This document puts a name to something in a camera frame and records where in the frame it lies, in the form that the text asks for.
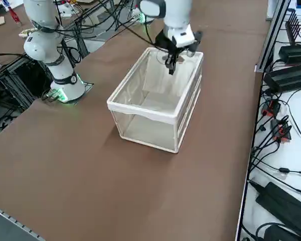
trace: black cable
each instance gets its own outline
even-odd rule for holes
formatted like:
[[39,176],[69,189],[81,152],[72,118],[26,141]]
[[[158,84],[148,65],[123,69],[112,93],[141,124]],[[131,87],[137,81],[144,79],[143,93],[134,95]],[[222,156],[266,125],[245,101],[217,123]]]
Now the black cable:
[[[79,8],[81,8],[83,11],[84,11],[84,9],[80,6],[80,5],[75,5],[76,7],[79,7]],[[116,12],[117,11],[117,9],[120,7],[120,4],[118,4],[117,6],[116,6],[116,8],[114,9],[114,12]],[[105,18],[103,21],[101,21],[101,22],[99,22],[98,24],[95,24],[95,25],[93,25],[93,26],[89,26],[89,27],[87,27],[87,28],[82,28],[82,30],[88,30],[88,29],[93,29],[93,28],[96,28],[96,27],[98,27],[99,25],[101,25],[101,24],[103,24],[103,23],[105,23],[108,19],[110,19],[112,17],[112,15],[109,15],[107,18]],[[79,19],[83,19],[84,18],[84,14],[82,13],[82,15],[79,17]],[[63,32],[73,32],[73,30],[56,30],[56,32],[58,32],[58,33],[60,33],[60,34],[62,34],[62,35],[65,35],[65,36],[67,36],[66,34],[64,34]]]
[[[128,27],[134,25],[136,22],[138,21],[138,19],[136,19],[134,22],[132,22],[130,25],[128,25]],[[124,32],[126,29],[123,29],[121,31],[119,31],[118,33],[116,33],[115,35],[111,36],[111,38],[109,38],[107,41],[111,40],[112,38],[116,37],[117,35],[121,34],[122,32]]]
[[22,58],[26,58],[26,59],[29,59],[32,61],[31,58],[29,58],[27,55],[24,55],[24,54],[15,54],[15,53],[0,53],[0,56],[6,56],[6,55],[13,55],[13,56],[19,56],[19,57],[22,57]]
[[297,189],[297,188],[295,188],[295,187],[292,187],[291,185],[289,185],[289,184],[283,182],[282,180],[280,180],[280,179],[274,177],[273,175],[271,175],[271,174],[268,173],[267,171],[264,171],[262,168],[260,168],[260,167],[258,167],[258,166],[256,166],[256,168],[259,169],[261,172],[264,172],[264,173],[265,173],[266,175],[268,175],[269,177],[272,177],[272,178],[275,179],[276,181],[282,183],[283,185],[285,185],[285,186],[287,186],[287,187],[293,189],[293,190],[296,191],[296,192],[301,193],[301,190],[300,190],[300,189]]
[[272,69],[273,69],[273,66],[276,64],[276,63],[278,63],[278,62],[284,62],[282,59],[277,59],[277,60],[275,60],[271,65],[270,65],[270,71],[272,71]]
[[254,234],[252,234],[249,230],[247,230],[247,228],[246,228],[243,224],[242,224],[241,226],[242,226],[243,230],[244,230],[251,238],[255,239]]
[[[75,64],[79,64],[81,62],[81,60],[83,59],[80,51],[78,49],[74,48],[74,47],[67,47],[67,49],[68,49],[68,53],[69,53],[71,61],[73,61]],[[78,52],[78,54],[79,54],[79,58],[78,59],[76,59],[73,56],[73,54],[71,53],[71,50],[76,50]]]
[[263,124],[259,126],[259,128],[255,131],[255,134],[257,134],[259,131],[264,131],[265,130],[265,125],[274,118],[274,116],[271,116],[269,119],[266,120]]
[[[109,31],[109,30],[112,28],[112,26],[114,26],[114,24],[116,23],[116,20],[119,19],[120,14],[121,14],[121,11],[123,10],[124,6],[125,6],[125,5],[122,4],[121,9],[119,10],[118,14],[115,12],[116,19],[114,19],[114,21],[112,22],[112,24],[105,30],[105,32]],[[115,28],[115,31],[117,31],[117,30],[119,29],[120,26],[122,26],[122,25],[117,26],[117,28]]]
[[296,90],[295,92],[293,92],[293,93],[291,94],[291,96],[289,97],[289,99],[287,100],[287,102],[285,102],[285,101],[283,101],[283,100],[281,100],[280,102],[284,103],[284,104],[288,107],[289,113],[290,113],[290,115],[291,115],[291,117],[292,117],[292,120],[293,120],[293,123],[294,123],[294,125],[295,125],[297,131],[298,131],[299,134],[301,135],[301,130],[300,130],[299,126],[297,125],[297,123],[296,123],[296,121],[295,121],[295,119],[294,119],[294,117],[293,117],[293,115],[292,115],[290,105],[288,104],[288,102],[291,100],[291,98],[292,98],[296,93],[298,93],[299,91],[301,91],[301,88],[298,89],[298,90]]
[[152,43],[152,44],[154,44],[154,42],[152,41],[152,38],[150,37],[150,35],[149,35],[149,32],[148,32],[148,27],[147,27],[147,16],[145,16],[145,30],[146,30],[146,34],[147,34],[147,37],[148,37],[148,39],[149,39],[149,41]]
[[276,225],[278,227],[285,227],[285,228],[288,228],[291,230],[290,227],[288,227],[286,224],[282,224],[282,223],[277,223],[277,222],[267,222],[267,223],[264,223],[262,224],[260,227],[257,228],[256,232],[255,232],[255,240],[258,241],[259,237],[258,237],[258,234],[260,232],[260,230],[262,228],[264,228],[265,226],[270,226],[270,225]]
[[58,7],[58,4],[57,4],[57,0],[55,0],[55,5],[56,5],[57,11],[58,11],[59,22],[60,22],[60,25],[62,26],[61,13],[60,13],[60,11],[59,11],[59,7]]
[[[288,120],[288,115],[284,116],[284,117],[278,122],[278,124],[279,124],[279,125],[282,125],[282,124],[284,124],[287,120]],[[272,134],[273,131],[274,131],[277,127],[278,127],[278,126],[273,127],[272,130],[269,132],[269,134],[268,134],[268,135],[263,139],[263,141],[260,143],[260,145],[259,145],[258,147],[254,147],[254,148],[252,149],[253,152],[255,152],[255,151],[257,151],[257,150],[259,150],[259,152],[258,152],[258,154],[256,154],[256,155],[255,155],[255,153],[254,153],[254,155],[255,155],[255,157],[253,157],[254,159],[253,159],[253,160],[250,160],[250,163],[249,163],[249,171],[248,171],[249,173],[251,173],[251,172],[253,171],[253,169],[260,163],[260,161],[258,161],[257,164],[254,164],[254,161],[255,161],[256,158],[260,155],[260,153],[262,152],[262,150],[263,150],[264,148],[268,147],[269,145],[271,145],[271,144],[273,144],[273,143],[276,143],[276,142],[278,143],[277,149],[276,149],[275,151],[273,151],[273,152],[271,152],[271,153],[268,153],[267,155],[263,156],[263,157],[261,158],[261,160],[263,160],[264,158],[268,157],[269,155],[271,155],[271,154],[277,152],[278,149],[280,148],[280,143],[279,143],[280,140],[279,140],[279,139],[278,139],[278,140],[274,140],[272,143],[268,144],[268,142],[271,141],[271,140],[273,139],[273,136],[271,136],[271,137],[267,140],[267,142],[265,143],[265,145],[264,145],[263,147],[261,147],[262,144],[263,144],[263,143],[266,141],[266,139],[268,138],[268,136],[270,136],[270,134]],[[290,130],[291,130],[291,127],[289,127],[288,130],[285,130],[285,133],[283,133],[281,136],[285,136]]]
[[260,159],[257,159],[257,157],[258,157],[258,156],[260,155],[260,153],[262,152],[263,148],[260,149],[259,153],[258,153],[255,157],[253,157],[254,160],[251,161],[252,164],[251,164],[251,166],[249,167],[249,173],[251,173],[251,172],[254,170],[254,168],[257,167],[257,166],[260,164],[260,162],[261,162],[264,158],[266,158],[266,157],[268,157],[268,156],[270,156],[270,155],[276,153],[276,152],[279,150],[279,148],[280,148],[280,143],[277,142],[277,147],[276,147],[276,149],[275,149],[274,151],[272,151],[272,152],[270,152],[270,153],[264,155],[264,156],[263,156],[262,158],[260,158]]
[[[288,115],[286,115],[286,116],[284,116],[279,122],[278,122],[278,124],[279,125],[282,125],[282,124],[284,124],[287,120],[288,120]],[[267,134],[267,136],[263,139],[263,141],[260,143],[260,145],[257,147],[258,149],[260,149],[260,147],[263,145],[263,143],[266,141],[266,139],[270,136],[270,135],[272,135],[272,133],[273,133],[273,131],[275,130],[277,128],[277,126],[275,126],[275,127],[273,127],[272,129],[271,129],[271,131]]]
[[256,124],[258,124],[263,119],[263,117],[265,117],[265,115],[262,115],[261,118],[256,122]]
[[14,118],[17,118],[16,116],[11,116],[11,114],[14,111],[15,111],[15,109],[10,108],[10,109],[8,109],[8,111],[3,116],[0,117],[0,124],[2,123],[1,126],[0,126],[0,132],[3,131],[3,129],[7,127],[5,121],[7,121],[9,119],[10,119],[10,121],[12,121]]
[[[116,18],[116,16],[114,16],[113,13],[111,13],[108,8],[105,6],[105,4],[101,1],[101,0],[98,0],[100,2],[100,4],[105,8],[105,10],[111,14],[114,18]],[[134,32],[133,30],[131,30],[129,27],[127,27],[125,24],[123,24],[119,19],[117,19],[117,21],[122,24],[124,26],[124,28],[126,28],[128,31],[130,31],[132,34],[134,34],[135,36],[139,37],[140,39],[144,40],[146,43],[154,46],[155,48],[161,50],[161,51],[164,51],[164,52],[167,52],[167,50],[164,50],[164,49],[160,49],[158,48],[155,44],[151,43],[150,41],[146,40],[145,38],[143,38],[142,36],[140,36],[139,34],[137,34],[136,32]]]
[[289,173],[298,173],[298,174],[301,174],[301,171],[292,171],[289,168],[284,168],[284,167],[276,168],[276,167],[273,167],[273,166],[267,164],[266,162],[264,162],[262,160],[260,160],[260,162],[263,163],[264,165],[268,166],[269,168],[271,168],[273,170],[276,170],[278,172],[284,173],[284,174],[289,174]]

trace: white table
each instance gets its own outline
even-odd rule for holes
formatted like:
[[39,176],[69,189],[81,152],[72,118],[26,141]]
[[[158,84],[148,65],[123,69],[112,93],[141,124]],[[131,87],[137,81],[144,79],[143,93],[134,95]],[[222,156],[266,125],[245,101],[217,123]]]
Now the white table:
[[[277,2],[278,2],[278,0],[268,0],[267,13],[266,13],[266,20],[267,21],[272,20]],[[298,19],[301,18],[301,9],[296,8],[296,0],[291,0],[289,8],[290,9],[295,9],[295,12],[297,14],[297,18]],[[289,13],[286,14],[285,20],[287,20],[288,17],[289,17]]]
[[[288,37],[286,34],[286,30],[280,30],[277,41],[280,42],[288,42]],[[301,42],[301,37],[297,37],[297,42]],[[283,43],[276,43],[274,47],[274,59],[273,61],[279,59],[279,50],[282,46],[289,45],[289,44],[283,44]],[[276,63],[273,67],[274,70],[281,69],[281,68],[289,68],[287,66],[283,66],[283,63]],[[293,91],[283,93],[281,96],[281,100],[287,101],[288,98],[292,95]],[[260,100],[260,104],[265,102],[264,98],[262,97]],[[297,125],[299,126],[301,130],[301,91],[294,94],[294,96],[289,101],[289,106],[291,108],[291,112],[293,114],[293,117],[295,121],[297,122]],[[296,130],[296,126],[294,122],[292,121],[292,117],[288,111],[288,107],[285,106],[283,103],[281,103],[281,109],[277,116],[277,119],[281,119],[285,115],[289,115],[289,125],[292,125],[292,129],[290,131],[292,140],[289,143],[280,144],[279,150],[271,154],[270,156],[263,159],[264,162],[268,163],[269,165],[280,168],[285,167],[289,168],[292,171],[301,171],[301,136]],[[258,119],[261,117],[261,111],[259,111]],[[266,116],[262,119],[262,121],[259,122],[257,125],[257,128],[264,123],[269,117]],[[264,132],[258,132],[255,135],[254,140],[254,146],[258,146],[261,141],[265,138],[265,136],[270,132],[270,124],[265,125],[266,131]],[[263,157],[264,155],[274,151],[276,149],[276,144],[273,144],[267,148],[265,148],[259,157]],[[276,178],[284,181],[285,183],[301,189],[301,175],[300,174],[292,174],[289,173],[287,175],[281,174],[280,172],[271,169],[270,167],[264,165],[263,163],[259,164],[259,167],[263,170],[267,171],[269,174],[275,176]],[[295,192],[294,190],[286,187],[285,185],[281,184],[280,182],[276,181],[275,179],[269,177],[265,173],[261,172],[257,168],[255,168],[249,177],[251,180],[257,182],[258,184],[262,186],[266,186],[269,182],[273,182],[276,185],[278,185],[280,188],[282,188],[284,191],[288,192],[290,195],[294,196],[296,199],[301,201],[301,194]],[[248,184],[247,194],[244,197],[245,198],[245,206],[244,206],[244,216],[243,216],[243,225],[252,233],[255,234],[257,228],[267,222],[280,222],[277,218],[275,218],[272,214],[270,214],[268,211],[266,211],[262,206],[257,204],[255,202],[255,199],[257,198],[258,193],[256,190]],[[263,228],[261,232],[259,233],[260,237],[263,237],[265,229],[267,227]],[[242,230],[241,231],[241,239],[244,237],[249,237],[249,235]]]

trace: metal frame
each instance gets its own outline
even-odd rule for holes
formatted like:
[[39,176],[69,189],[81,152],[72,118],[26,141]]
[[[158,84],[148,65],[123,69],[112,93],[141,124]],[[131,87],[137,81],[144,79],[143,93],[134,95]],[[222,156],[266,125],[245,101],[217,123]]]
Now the metal frame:
[[290,2],[291,0],[279,0],[277,2],[270,28],[263,44],[262,54],[256,64],[256,72],[263,73],[267,67],[268,60],[273,54],[275,41]]

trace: black power adapter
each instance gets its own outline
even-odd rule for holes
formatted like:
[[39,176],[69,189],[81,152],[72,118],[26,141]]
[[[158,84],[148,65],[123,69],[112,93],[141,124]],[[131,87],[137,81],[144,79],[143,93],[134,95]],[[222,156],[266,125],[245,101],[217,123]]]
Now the black power adapter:
[[279,56],[287,65],[301,64],[301,45],[282,46]]

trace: power cable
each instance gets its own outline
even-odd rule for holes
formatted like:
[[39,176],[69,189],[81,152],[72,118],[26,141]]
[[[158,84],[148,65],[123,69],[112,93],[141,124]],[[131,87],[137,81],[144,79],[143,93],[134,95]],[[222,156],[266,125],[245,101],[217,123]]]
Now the power cable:
[[[104,7],[104,9],[109,13],[111,14],[114,18],[116,18],[116,15],[114,15],[113,13],[111,13],[108,8],[105,6],[105,4],[101,1],[101,0],[98,0],[100,2],[100,4]],[[154,46],[155,48],[161,50],[161,51],[164,51],[164,52],[167,52],[167,50],[164,50],[164,49],[160,49],[158,48],[155,44],[153,44],[152,42],[146,40],[145,38],[143,38],[142,36],[140,36],[139,34],[137,34],[135,31],[131,30],[129,27],[127,27],[125,24],[123,24],[119,19],[117,19],[117,21],[122,24],[122,26],[124,26],[124,28],[126,28],[128,31],[130,31],[132,34],[136,35],[137,37],[139,37],[140,39],[144,40],[146,43]]]
[[299,126],[297,125],[297,123],[296,123],[296,121],[295,121],[295,119],[294,119],[294,117],[293,117],[293,115],[292,115],[290,105],[288,104],[288,102],[291,100],[291,98],[292,98],[296,93],[298,93],[299,91],[301,91],[301,88],[298,89],[298,90],[296,90],[295,92],[293,92],[287,101],[280,100],[280,102],[284,103],[284,104],[288,107],[289,113],[290,113],[291,118],[292,118],[292,120],[293,120],[293,123],[294,123],[294,125],[295,125],[295,127],[296,127],[298,133],[301,135],[301,130],[300,130]]
[[266,162],[264,162],[262,160],[260,160],[260,162],[263,163],[264,165],[268,166],[269,168],[271,168],[273,170],[276,170],[278,172],[284,173],[284,174],[288,174],[288,173],[298,173],[298,174],[301,174],[301,171],[291,171],[289,168],[284,168],[284,167],[276,168],[276,167],[273,167],[273,166],[267,164]]
[[301,190],[300,190],[300,189],[297,189],[297,188],[295,188],[295,187],[292,187],[291,185],[289,185],[289,184],[283,182],[282,180],[280,180],[280,179],[274,177],[273,175],[271,175],[271,174],[268,173],[267,171],[264,171],[262,168],[260,168],[260,167],[258,167],[258,166],[256,166],[256,168],[259,169],[261,172],[265,173],[266,175],[268,175],[269,177],[272,177],[272,178],[275,179],[276,181],[282,183],[283,185],[285,185],[285,186],[287,186],[287,187],[293,189],[293,190],[296,191],[296,192],[301,193]]
[[288,229],[291,230],[291,228],[288,227],[286,224],[277,223],[277,222],[267,222],[267,223],[264,223],[264,224],[262,224],[260,227],[257,228],[257,230],[256,230],[256,232],[255,232],[255,241],[259,241],[258,234],[259,234],[260,230],[261,230],[262,228],[264,228],[265,226],[270,226],[270,225],[276,225],[276,226],[278,226],[278,227],[285,227],[285,228],[288,228]]

